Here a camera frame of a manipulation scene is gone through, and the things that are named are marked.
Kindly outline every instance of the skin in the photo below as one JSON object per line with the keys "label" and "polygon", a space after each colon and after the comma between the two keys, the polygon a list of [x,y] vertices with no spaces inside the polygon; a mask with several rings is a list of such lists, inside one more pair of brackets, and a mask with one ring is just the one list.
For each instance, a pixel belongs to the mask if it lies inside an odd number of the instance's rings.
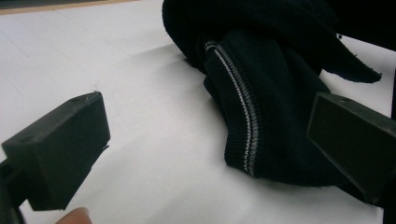
{"label": "skin", "polygon": [[55,224],[92,224],[88,209],[85,207],[76,208]]}

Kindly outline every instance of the black cloth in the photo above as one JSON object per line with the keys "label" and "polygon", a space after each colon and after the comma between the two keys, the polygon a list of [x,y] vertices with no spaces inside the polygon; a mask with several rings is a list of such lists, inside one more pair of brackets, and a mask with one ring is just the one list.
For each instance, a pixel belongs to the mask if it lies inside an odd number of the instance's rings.
{"label": "black cloth", "polygon": [[166,32],[206,74],[227,124],[227,164],[292,185],[348,184],[306,137],[316,93],[330,92],[318,75],[380,75],[339,41],[335,23],[320,0],[164,0]]}

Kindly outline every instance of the dark garment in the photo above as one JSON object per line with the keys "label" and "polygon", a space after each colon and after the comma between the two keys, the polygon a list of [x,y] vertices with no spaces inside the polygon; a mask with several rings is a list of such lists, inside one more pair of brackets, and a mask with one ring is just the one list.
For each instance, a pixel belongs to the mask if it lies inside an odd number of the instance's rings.
{"label": "dark garment", "polygon": [[164,0],[163,23],[228,128],[227,164],[300,186],[342,186],[344,177],[307,139],[321,69],[352,81],[380,75],[337,39],[320,0]]}

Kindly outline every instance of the wooden edge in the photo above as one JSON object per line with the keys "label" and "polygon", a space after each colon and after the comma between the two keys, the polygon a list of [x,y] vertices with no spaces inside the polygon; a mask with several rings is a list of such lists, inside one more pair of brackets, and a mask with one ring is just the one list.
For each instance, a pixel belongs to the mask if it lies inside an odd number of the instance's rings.
{"label": "wooden edge", "polygon": [[95,2],[62,4],[62,5],[53,5],[53,6],[44,6],[44,7],[19,7],[19,8],[10,8],[10,9],[0,9],[0,15],[18,14],[25,12],[37,12],[37,11],[52,11],[52,10],[73,8],[73,7],[101,6],[107,4],[134,2],[134,1],[137,0],[103,0],[103,1],[95,1]]}

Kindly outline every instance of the white surface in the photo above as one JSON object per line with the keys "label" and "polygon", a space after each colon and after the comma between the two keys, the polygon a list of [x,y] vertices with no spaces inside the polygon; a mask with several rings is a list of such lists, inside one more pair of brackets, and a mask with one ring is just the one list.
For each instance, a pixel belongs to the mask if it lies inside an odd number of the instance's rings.
{"label": "white surface", "polygon": [[[104,95],[108,148],[66,211],[32,212],[54,223],[86,206],[108,223],[382,223],[382,210],[337,188],[298,188],[226,166],[227,130],[163,29],[159,0],[0,16],[0,141],[91,91]],[[343,38],[382,72],[364,85],[322,74],[334,93],[390,113],[396,54]],[[0,152],[0,161],[5,158]]]}

